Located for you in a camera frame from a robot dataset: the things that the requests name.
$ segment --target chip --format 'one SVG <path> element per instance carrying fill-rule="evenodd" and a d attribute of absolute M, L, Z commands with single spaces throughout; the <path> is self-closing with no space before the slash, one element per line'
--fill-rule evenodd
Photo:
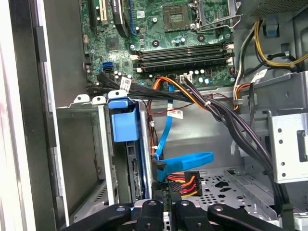
<path fill-rule="evenodd" d="M 106 39 L 107 51 L 118 51 L 119 47 L 119 38 L 108 38 Z"/>

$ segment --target expansion slot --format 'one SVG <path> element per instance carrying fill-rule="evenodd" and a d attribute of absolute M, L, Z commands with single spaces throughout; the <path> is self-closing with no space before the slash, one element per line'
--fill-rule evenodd
<path fill-rule="evenodd" d="M 89 3 L 88 6 L 89 6 L 90 26 L 94 35 L 97 35 L 97 19 L 96 19 L 94 0 L 88 0 L 88 3 Z"/>
<path fill-rule="evenodd" d="M 99 0 L 99 1 L 100 1 L 101 21 L 102 21 L 103 24 L 108 24 L 106 0 Z"/>

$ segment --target blue sata port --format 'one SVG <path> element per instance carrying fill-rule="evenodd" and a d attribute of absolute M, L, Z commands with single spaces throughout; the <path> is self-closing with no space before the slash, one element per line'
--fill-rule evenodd
<path fill-rule="evenodd" d="M 104 72 L 113 72 L 114 71 L 114 62 L 103 62 L 102 63 Z"/>

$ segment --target black wire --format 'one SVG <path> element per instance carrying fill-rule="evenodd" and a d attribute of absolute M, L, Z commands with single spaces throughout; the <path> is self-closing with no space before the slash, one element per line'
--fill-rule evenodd
<path fill-rule="evenodd" d="M 250 114 L 250 126 L 252 125 L 252 122 L 254 121 L 255 117 L 255 84 L 251 83 L 249 86 L 249 114 Z"/>

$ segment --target white cable label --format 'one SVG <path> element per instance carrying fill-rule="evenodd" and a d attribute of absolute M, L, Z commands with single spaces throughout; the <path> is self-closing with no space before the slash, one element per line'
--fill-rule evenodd
<path fill-rule="evenodd" d="M 264 70 L 260 71 L 259 74 L 257 74 L 257 75 L 252 79 L 251 83 L 259 82 L 260 79 L 262 79 L 262 78 L 265 76 L 265 74 L 267 73 L 267 71 L 268 71 L 267 69 L 264 69 Z"/>
<path fill-rule="evenodd" d="M 177 119 L 183 119 L 183 111 L 180 111 L 180 110 L 168 111 L 167 116 L 177 118 Z"/>
<path fill-rule="evenodd" d="M 126 78 L 126 77 L 121 78 L 120 90 L 124 90 L 128 94 L 129 89 L 130 89 L 130 85 L 131 85 L 131 79 L 130 78 Z"/>

